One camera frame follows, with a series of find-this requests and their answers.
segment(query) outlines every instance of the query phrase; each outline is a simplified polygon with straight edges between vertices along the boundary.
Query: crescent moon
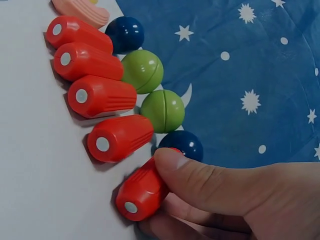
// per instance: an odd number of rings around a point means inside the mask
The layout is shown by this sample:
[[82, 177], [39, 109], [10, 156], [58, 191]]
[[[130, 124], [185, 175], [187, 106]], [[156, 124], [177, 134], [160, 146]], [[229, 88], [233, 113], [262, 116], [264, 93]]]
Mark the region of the crescent moon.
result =
[[192, 83], [190, 83], [187, 91], [182, 95], [181, 100], [183, 102], [184, 108], [186, 108], [191, 100], [192, 95]]

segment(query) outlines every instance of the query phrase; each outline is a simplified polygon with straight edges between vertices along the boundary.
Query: green ball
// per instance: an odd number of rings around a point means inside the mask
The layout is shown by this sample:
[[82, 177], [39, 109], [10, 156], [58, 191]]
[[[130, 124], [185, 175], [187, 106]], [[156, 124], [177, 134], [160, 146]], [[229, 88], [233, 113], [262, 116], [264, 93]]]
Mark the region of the green ball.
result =
[[165, 134], [183, 123], [185, 106], [173, 91], [156, 90], [144, 99], [140, 113], [151, 121], [156, 134]]
[[138, 94], [148, 94], [155, 90], [164, 78], [164, 66], [150, 51], [135, 50], [122, 60], [124, 74], [122, 81], [134, 86]]

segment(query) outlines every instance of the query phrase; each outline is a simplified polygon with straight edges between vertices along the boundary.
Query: white star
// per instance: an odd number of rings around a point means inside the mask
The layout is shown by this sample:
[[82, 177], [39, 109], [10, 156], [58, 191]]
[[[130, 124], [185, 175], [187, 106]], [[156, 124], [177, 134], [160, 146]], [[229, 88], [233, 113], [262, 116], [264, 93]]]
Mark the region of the white star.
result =
[[315, 147], [314, 148], [315, 150], [315, 157], [318, 157], [318, 159], [320, 160], [320, 143], [319, 143], [319, 146], [318, 147]]
[[186, 27], [179, 25], [180, 31], [177, 31], [174, 33], [176, 35], [180, 35], [179, 42], [181, 42], [183, 39], [186, 39], [187, 41], [190, 42], [189, 36], [194, 34], [194, 32], [189, 31], [189, 27], [190, 27], [190, 25], [188, 25]]
[[286, 3], [285, 1], [282, 0], [271, 0], [272, 2], [275, 3], [275, 7], [282, 7], [284, 9], [284, 4]]
[[314, 124], [315, 123], [315, 118], [317, 117], [316, 110], [315, 109], [313, 109], [313, 110], [310, 109], [310, 114], [307, 117], [309, 118], [309, 124], [310, 123]]
[[245, 92], [245, 95], [243, 96], [243, 98], [241, 98], [243, 102], [242, 109], [246, 110], [248, 112], [248, 115], [253, 112], [257, 113], [258, 107], [261, 106], [261, 104], [259, 103], [260, 95], [256, 95], [253, 89], [249, 92], [247, 91], [244, 91], [244, 92]]
[[255, 13], [254, 13], [254, 9], [251, 8], [248, 4], [243, 4], [242, 3], [242, 7], [240, 9], [238, 9], [238, 11], [240, 12], [240, 19], [243, 19], [245, 24], [247, 23], [254, 23], [254, 19], [256, 18]]

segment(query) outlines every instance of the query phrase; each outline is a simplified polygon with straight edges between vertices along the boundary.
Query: blue ball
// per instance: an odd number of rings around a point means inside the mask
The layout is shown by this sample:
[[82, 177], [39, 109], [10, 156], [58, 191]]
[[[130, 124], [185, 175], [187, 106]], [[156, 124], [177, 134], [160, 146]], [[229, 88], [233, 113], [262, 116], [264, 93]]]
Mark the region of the blue ball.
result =
[[110, 22], [105, 30], [113, 44], [114, 54], [128, 54], [142, 46], [145, 31], [141, 23], [130, 16], [120, 16]]
[[159, 143], [158, 148], [176, 148], [187, 158], [201, 162], [204, 148], [199, 139], [191, 132], [176, 130], [169, 132]]

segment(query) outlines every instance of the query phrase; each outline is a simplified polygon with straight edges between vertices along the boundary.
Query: white surface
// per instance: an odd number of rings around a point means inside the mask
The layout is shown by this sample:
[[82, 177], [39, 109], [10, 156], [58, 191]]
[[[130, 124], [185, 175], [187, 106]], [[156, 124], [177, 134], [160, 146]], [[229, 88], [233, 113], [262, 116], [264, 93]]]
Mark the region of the white surface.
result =
[[[114, 0], [98, 6], [111, 20], [122, 15]], [[92, 127], [84, 126], [97, 120], [68, 110], [44, 41], [55, 16], [49, 0], [0, 2], [0, 239], [135, 240], [112, 193], [151, 145], [114, 166], [90, 160], [82, 141]]]

